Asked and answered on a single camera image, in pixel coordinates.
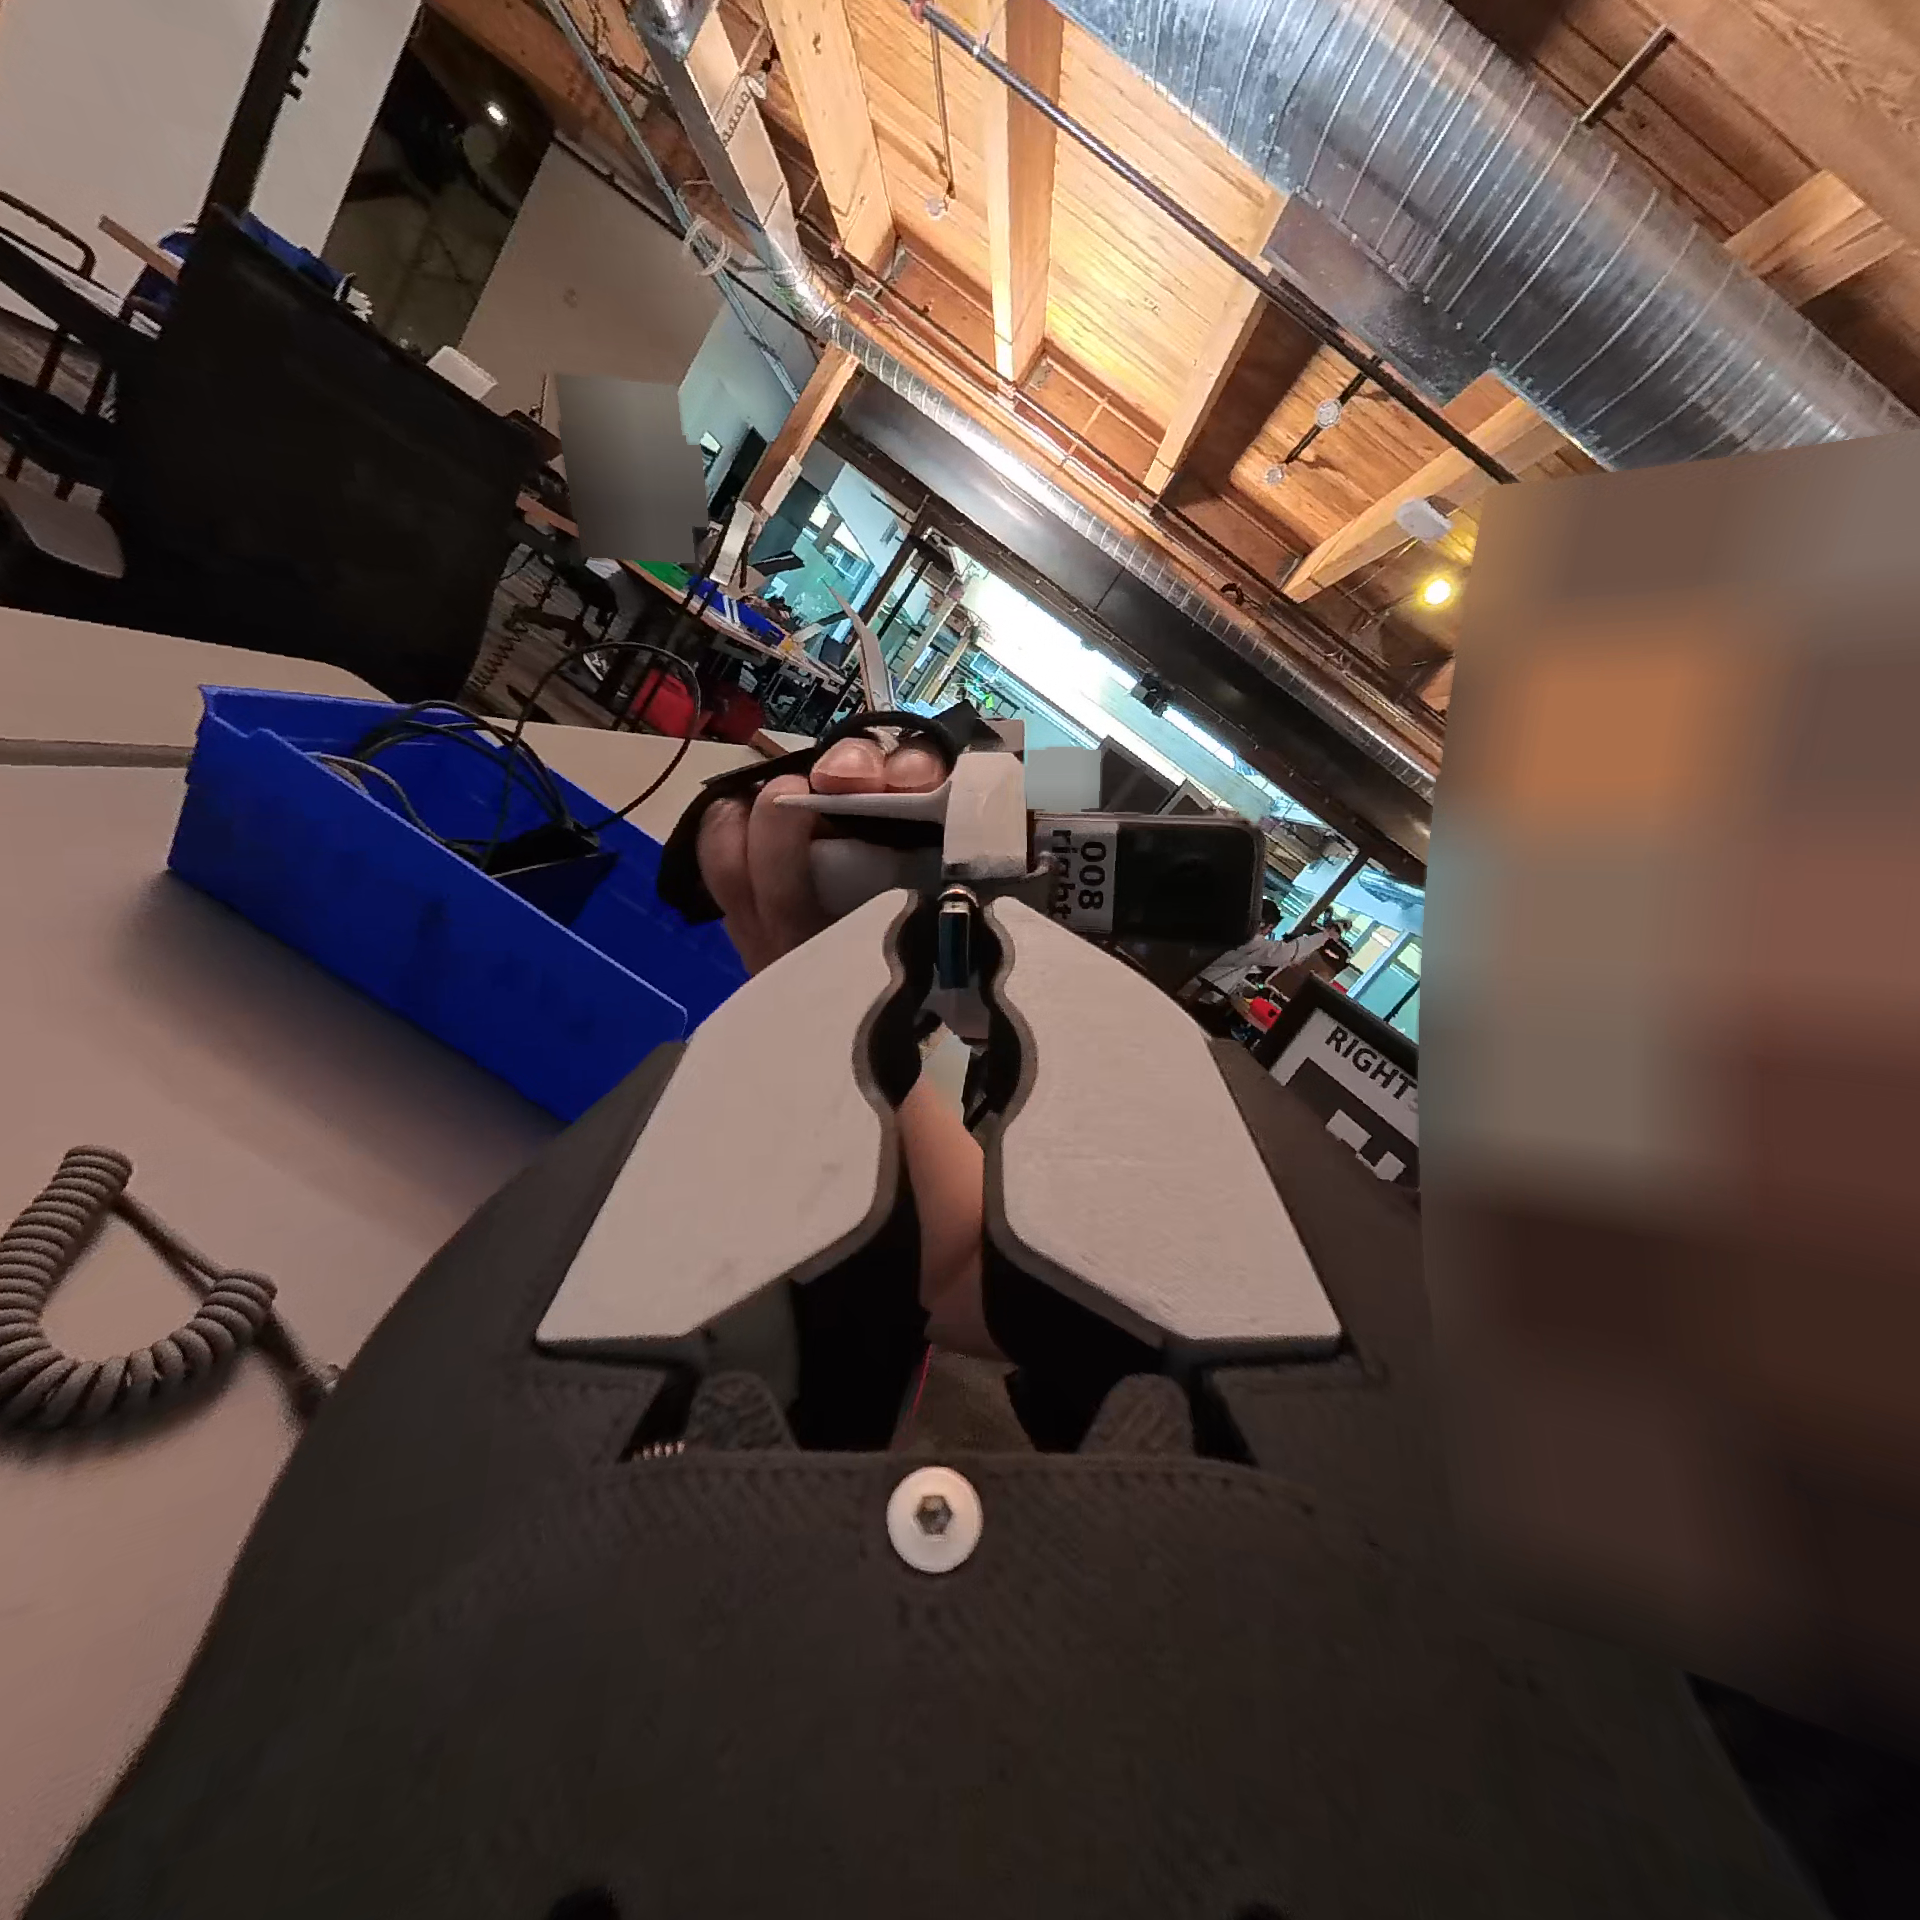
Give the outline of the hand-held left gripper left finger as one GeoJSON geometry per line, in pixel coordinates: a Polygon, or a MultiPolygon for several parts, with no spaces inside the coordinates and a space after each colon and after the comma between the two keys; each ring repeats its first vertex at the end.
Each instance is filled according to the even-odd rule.
{"type": "Polygon", "coordinates": [[[684,1045],[546,1307],[539,1346],[707,1346],[876,1231],[899,1174],[872,1068],[915,892],[747,979],[684,1045]]]}

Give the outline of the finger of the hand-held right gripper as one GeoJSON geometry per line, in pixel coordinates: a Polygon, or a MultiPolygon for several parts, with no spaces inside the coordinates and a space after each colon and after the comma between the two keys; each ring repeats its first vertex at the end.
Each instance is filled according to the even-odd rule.
{"type": "Polygon", "coordinates": [[[1030,878],[1030,819],[1024,800],[1024,718],[988,723],[947,775],[943,884],[1013,886],[1030,878]]]}

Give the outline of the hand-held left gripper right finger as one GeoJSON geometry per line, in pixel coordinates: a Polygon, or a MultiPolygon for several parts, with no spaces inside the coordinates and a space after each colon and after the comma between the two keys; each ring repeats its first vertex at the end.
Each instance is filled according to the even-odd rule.
{"type": "Polygon", "coordinates": [[[1155,1353],[1334,1353],[1340,1320],[1199,1026],[1020,901],[994,901],[1013,1095],[989,1246],[1155,1353]]]}

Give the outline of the small blue usb connector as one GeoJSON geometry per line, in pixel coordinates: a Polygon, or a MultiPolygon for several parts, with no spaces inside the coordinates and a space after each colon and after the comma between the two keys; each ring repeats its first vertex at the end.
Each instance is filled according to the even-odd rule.
{"type": "Polygon", "coordinates": [[[933,974],[924,994],[924,1020],[933,1020],[976,1054],[988,1049],[996,1020],[1001,947],[973,886],[943,886],[933,913],[933,974]]]}

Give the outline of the blue plastic bin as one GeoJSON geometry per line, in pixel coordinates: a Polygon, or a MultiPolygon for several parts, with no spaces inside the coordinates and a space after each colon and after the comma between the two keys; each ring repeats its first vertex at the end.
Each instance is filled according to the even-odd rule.
{"type": "Polygon", "coordinates": [[[205,685],[171,873],[558,1122],[747,985],[660,839],[451,707],[205,685]]]}

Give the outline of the person's right forearm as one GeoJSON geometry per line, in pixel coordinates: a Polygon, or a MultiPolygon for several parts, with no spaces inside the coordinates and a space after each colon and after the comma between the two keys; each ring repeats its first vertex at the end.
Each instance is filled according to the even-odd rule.
{"type": "Polygon", "coordinates": [[[1001,1359],[984,1314],[984,1149],[956,1098],[924,1071],[899,1103],[899,1149],[921,1229],[921,1305],[936,1349],[1001,1359]]]}

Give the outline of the person's right hand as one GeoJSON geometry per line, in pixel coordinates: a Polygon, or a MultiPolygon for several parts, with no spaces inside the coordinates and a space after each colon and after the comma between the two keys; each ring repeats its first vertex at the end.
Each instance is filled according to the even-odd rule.
{"type": "Polygon", "coordinates": [[[791,810],[791,796],[921,792],[943,781],[947,758],[930,743],[850,735],[830,747],[807,775],[776,775],[752,800],[714,800],[702,816],[694,851],[702,884],[723,910],[742,968],[762,974],[830,923],[809,861],[824,819],[791,810]]]}

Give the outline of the black white printed sign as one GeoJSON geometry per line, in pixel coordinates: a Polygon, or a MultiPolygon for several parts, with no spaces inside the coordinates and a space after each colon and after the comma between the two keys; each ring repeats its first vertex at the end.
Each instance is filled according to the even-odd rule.
{"type": "Polygon", "coordinates": [[[1390,1188],[1421,1188],[1418,1045],[1328,979],[1303,979],[1253,1059],[1390,1188]]]}

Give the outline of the black partition cabinet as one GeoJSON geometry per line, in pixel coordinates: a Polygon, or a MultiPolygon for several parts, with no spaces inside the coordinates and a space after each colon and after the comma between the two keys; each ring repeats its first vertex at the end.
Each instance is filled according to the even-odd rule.
{"type": "Polygon", "coordinates": [[[116,377],[103,511],[122,624],[451,699],[514,545],[529,434],[229,213],[116,377]]]}

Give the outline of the slim silver air duct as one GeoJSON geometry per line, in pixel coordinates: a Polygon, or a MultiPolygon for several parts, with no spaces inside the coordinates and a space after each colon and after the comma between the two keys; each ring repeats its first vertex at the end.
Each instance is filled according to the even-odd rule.
{"type": "Polygon", "coordinates": [[[1257,616],[1238,608],[1219,588],[1206,586],[1196,569],[1143,541],[1138,529],[1120,524],[1111,511],[1080,501],[1025,460],[1025,450],[1002,444],[979,426],[936,377],[879,344],[840,295],[815,275],[804,252],[795,204],[782,178],[773,141],[758,122],[752,91],[732,55],[723,23],[708,23],[708,5],[634,5],[634,35],[646,46],[665,98],[708,166],[727,204],[747,224],[788,318],[824,344],[841,349],[884,387],[933,423],[953,444],[962,444],[984,466],[996,487],[1020,500],[1020,510],[1049,532],[1069,532],[1112,560],[1164,606],[1188,616],[1238,658],[1262,670],[1263,680],[1321,715],[1340,739],[1371,757],[1390,781],[1418,800],[1434,792],[1434,762],[1416,751],[1389,715],[1363,704],[1332,666],[1308,658],[1291,638],[1257,616]]]}

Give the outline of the large silver air duct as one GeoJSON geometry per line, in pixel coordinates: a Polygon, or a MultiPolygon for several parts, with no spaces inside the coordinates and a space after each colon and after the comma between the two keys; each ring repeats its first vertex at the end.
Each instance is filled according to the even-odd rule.
{"type": "Polygon", "coordinates": [[[1601,469],[1915,427],[1452,5],[1059,5],[1601,469]]]}

